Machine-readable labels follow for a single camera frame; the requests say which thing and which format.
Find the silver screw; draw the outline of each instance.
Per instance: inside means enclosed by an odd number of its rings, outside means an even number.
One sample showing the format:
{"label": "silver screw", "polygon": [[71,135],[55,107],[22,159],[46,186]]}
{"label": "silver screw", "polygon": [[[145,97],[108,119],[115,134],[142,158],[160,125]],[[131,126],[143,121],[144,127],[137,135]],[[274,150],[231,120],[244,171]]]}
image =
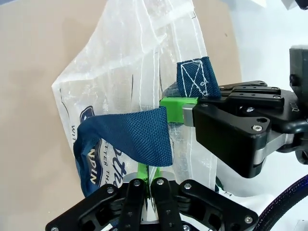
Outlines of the silver screw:
{"label": "silver screw", "polygon": [[252,112],[252,111],[254,111],[254,108],[253,108],[253,107],[248,107],[248,108],[247,108],[247,112]]}
{"label": "silver screw", "polygon": [[190,231],[191,228],[188,225],[183,225],[183,229],[184,231]]}
{"label": "silver screw", "polygon": [[108,192],[109,194],[112,194],[112,193],[114,193],[114,189],[113,189],[113,188],[108,188],[108,189],[107,189],[107,192]]}
{"label": "silver screw", "polygon": [[254,125],[252,129],[255,131],[262,131],[263,128],[260,125]]}
{"label": "silver screw", "polygon": [[245,222],[246,222],[247,224],[251,224],[253,221],[254,221],[254,220],[252,219],[251,216],[245,217]]}
{"label": "silver screw", "polygon": [[159,180],[157,181],[157,184],[158,184],[158,185],[162,185],[162,184],[164,184],[164,181],[163,181],[162,179],[159,179]]}
{"label": "silver screw", "polygon": [[140,184],[141,184],[141,183],[140,183],[139,180],[135,180],[135,181],[134,181],[134,185],[135,185],[136,187],[138,187]]}
{"label": "silver screw", "polygon": [[191,187],[192,187],[192,185],[190,183],[187,183],[187,184],[184,185],[185,189],[190,189]]}

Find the white background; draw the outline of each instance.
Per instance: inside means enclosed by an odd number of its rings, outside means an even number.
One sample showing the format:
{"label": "white background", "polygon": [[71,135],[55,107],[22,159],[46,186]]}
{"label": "white background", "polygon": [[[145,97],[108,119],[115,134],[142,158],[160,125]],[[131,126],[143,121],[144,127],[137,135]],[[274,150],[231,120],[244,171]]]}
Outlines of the white background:
{"label": "white background", "polygon": [[[263,80],[269,86],[290,90],[289,48],[308,44],[308,11],[286,10],[280,0],[268,0],[267,8],[252,1],[224,0],[231,11],[239,48],[243,81]],[[225,189],[238,196],[272,194],[275,197],[308,174],[295,153],[273,153],[261,174],[243,179],[219,162],[218,177]],[[308,220],[308,198],[292,208],[273,231],[292,231],[299,219]]]}

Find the black cable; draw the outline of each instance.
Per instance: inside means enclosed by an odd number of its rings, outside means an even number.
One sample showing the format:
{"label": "black cable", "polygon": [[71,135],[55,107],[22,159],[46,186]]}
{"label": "black cable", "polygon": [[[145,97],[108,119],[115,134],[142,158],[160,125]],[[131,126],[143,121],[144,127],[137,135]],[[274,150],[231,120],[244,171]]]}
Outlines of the black cable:
{"label": "black cable", "polygon": [[292,184],[267,206],[253,231],[270,231],[289,209],[306,196],[308,196],[308,175]]}

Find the beige surface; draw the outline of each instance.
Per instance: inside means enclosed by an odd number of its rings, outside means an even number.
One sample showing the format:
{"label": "beige surface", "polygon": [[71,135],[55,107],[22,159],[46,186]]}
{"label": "beige surface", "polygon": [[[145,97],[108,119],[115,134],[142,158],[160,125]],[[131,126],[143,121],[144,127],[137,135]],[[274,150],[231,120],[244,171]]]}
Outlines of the beige surface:
{"label": "beige surface", "polygon": [[[240,79],[229,17],[197,1],[219,82]],[[83,197],[51,84],[88,41],[104,3],[21,0],[0,6],[0,231],[44,230]]]}

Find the plastic bag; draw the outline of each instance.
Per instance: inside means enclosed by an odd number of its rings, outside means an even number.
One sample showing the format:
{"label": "plastic bag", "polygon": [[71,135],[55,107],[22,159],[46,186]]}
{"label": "plastic bag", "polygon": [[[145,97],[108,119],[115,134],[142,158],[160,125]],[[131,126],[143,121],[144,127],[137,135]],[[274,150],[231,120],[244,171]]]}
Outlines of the plastic bag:
{"label": "plastic bag", "polygon": [[[71,149],[77,127],[90,116],[159,107],[176,81],[177,63],[206,56],[191,0],[107,1],[86,47],[52,85]],[[194,128],[169,126],[178,182],[215,187],[217,159],[195,139]],[[91,182],[119,187],[138,163],[104,140],[88,154]]]}

